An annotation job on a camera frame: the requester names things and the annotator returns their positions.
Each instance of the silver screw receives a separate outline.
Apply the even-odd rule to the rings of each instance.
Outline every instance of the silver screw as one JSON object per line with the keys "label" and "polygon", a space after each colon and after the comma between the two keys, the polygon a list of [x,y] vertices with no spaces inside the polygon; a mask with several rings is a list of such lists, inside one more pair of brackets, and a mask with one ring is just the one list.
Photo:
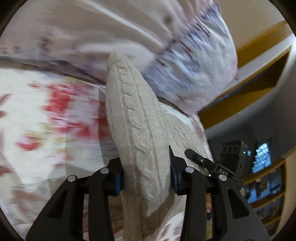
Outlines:
{"label": "silver screw", "polygon": [[102,173],[102,174],[107,174],[108,172],[109,172],[109,169],[106,167],[104,167],[100,170],[100,173]]}
{"label": "silver screw", "polygon": [[219,175],[219,179],[224,182],[227,180],[227,176],[221,174],[221,175]]}
{"label": "silver screw", "polygon": [[194,168],[193,167],[186,167],[185,171],[188,173],[193,173],[194,172]]}
{"label": "silver screw", "polygon": [[74,175],[71,175],[71,176],[69,176],[69,177],[67,178],[67,180],[68,180],[69,182],[74,182],[74,181],[76,180],[76,177],[75,177]]}

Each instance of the window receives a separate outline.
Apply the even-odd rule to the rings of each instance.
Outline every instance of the window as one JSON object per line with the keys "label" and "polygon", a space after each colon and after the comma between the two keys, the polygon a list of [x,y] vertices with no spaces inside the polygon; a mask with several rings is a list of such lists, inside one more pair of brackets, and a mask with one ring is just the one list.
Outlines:
{"label": "window", "polygon": [[265,142],[256,149],[255,161],[253,162],[252,171],[256,173],[268,167],[271,164],[268,143]]}

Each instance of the cable knit pattern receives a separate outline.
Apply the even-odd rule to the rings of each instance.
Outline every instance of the cable knit pattern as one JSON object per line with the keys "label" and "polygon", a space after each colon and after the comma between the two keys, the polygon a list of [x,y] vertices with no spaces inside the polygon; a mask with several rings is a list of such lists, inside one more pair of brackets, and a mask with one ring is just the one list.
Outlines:
{"label": "cable knit pattern", "polygon": [[125,56],[111,54],[107,72],[107,118],[125,171],[123,238],[155,241],[186,203],[186,197],[174,195],[170,187],[168,145],[190,166],[194,165],[186,159],[185,149],[202,155],[205,150],[195,132],[161,110],[155,94]]}

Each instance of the floral bedsheet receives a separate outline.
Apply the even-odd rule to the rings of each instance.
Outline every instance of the floral bedsheet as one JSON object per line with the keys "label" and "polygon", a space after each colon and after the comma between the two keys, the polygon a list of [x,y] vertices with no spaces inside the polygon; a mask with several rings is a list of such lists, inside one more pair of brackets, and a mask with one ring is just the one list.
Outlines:
{"label": "floral bedsheet", "polygon": [[[106,96],[99,87],[32,67],[4,65],[0,62],[0,206],[24,238],[67,176],[89,176],[118,157],[118,151],[107,122]],[[196,131],[211,156],[198,116],[161,107]],[[110,199],[110,212],[115,239],[120,240],[120,197]]]}

